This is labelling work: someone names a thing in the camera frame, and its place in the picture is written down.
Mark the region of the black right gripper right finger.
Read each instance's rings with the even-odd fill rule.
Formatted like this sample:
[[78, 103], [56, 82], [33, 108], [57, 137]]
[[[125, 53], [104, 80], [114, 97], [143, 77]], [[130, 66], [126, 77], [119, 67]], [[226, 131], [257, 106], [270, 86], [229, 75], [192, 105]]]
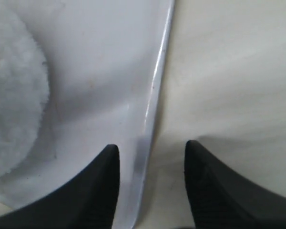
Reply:
[[286, 198], [243, 177], [198, 141], [185, 145], [185, 189], [197, 229], [286, 229]]

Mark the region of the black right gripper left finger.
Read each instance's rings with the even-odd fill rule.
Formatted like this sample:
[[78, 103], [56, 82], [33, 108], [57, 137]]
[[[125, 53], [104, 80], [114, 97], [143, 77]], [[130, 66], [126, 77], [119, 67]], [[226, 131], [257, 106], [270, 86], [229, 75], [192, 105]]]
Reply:
[[0, 216], [0, 229], [110, 229], [119, 188], [119, 149], [107, 145], [59, 189]]

